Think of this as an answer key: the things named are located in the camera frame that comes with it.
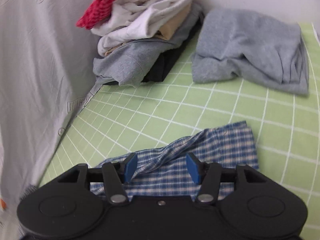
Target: folded gray garment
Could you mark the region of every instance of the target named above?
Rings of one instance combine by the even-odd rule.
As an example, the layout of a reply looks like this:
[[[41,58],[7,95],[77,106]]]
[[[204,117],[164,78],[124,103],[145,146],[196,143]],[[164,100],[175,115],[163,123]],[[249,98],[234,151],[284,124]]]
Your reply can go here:
[[[193,3],[187,18],[168,41],[159,38],[135,40],[103,59],[95,58],[93,73],[97,76],[96,84],[115,80],[120,86],[138,86],[162,52],[180,47],[188,38],[201,11],[201,7]]]
[[[298,24],[248,10],[215,9],[204,20],[192,57],[196,83],[241,76],[290,93],[308,94],[307,52]]]

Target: beige cloth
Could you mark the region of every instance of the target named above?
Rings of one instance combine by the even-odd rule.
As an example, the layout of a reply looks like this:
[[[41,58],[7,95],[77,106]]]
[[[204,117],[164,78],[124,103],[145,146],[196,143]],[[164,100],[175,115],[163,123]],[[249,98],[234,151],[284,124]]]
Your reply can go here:
[[[164,25],[160,27],[157,34],[154,36],[162,40],[170,40],[175,31],[180,27],[183,21],[186,19],[190,12],[191,3],[182,9],[176,16],[167,21]]]

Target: folded plaid garment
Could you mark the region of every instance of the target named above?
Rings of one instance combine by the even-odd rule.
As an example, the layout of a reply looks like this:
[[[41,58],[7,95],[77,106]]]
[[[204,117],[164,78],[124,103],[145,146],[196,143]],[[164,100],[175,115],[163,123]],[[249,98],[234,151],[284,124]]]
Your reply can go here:
[[[188,173],[186,153],[194,153],[202,162],[217,162],[225,168],[235,168],[239,163],[246,163],[258,169],[254,137],[245,121],[205,129],[194,136],[180,138],[166,147],[136,153],[138,155],[137,170],[131,182],[124,185],[129,199],[134,195],[190,195],[194,200],[200,186],[194,184]],[[128,154],[107,159],[103,163],[113,160],[122,161],[127,156]],[[103,196],[103,184],[92,184],[91,191]],[[221,183],[219,199],[232,191],[232,183]]]

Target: green checkered sheet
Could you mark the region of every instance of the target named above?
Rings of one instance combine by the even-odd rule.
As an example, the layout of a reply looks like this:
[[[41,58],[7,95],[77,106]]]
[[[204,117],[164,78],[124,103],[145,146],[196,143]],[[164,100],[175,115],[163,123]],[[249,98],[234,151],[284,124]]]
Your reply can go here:
[[[196,35],[164,82],[102,86],[74,119],[41,185],[77,163],[94,167],[109,157],[246,120],[257,141],[260,171],[306,202],[309,216],[302,236],[319,240],[320,46],[311,24],[301,28],[309,56],[308,98],[241,78],[194,84],[190,56]]]

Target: black garment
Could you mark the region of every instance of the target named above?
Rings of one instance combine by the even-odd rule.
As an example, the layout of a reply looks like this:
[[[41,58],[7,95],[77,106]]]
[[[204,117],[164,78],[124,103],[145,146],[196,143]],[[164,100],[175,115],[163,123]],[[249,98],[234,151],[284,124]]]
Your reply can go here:
[[[174,64],[179,59],[182,52],[185,50],[189,41],[195,36],[196,32],[201,29],[202,23],[199,18],[196,25],[191,29],[188,38],[181,44],[179,48],[170,49],[160,54],[148,74],[143,78],[141,82],[147,83],[149,81],[162,82],[170,70],[173,68]],[[112,81],[105,83],[104,85],[112,86],[118,85],[117,81]]]

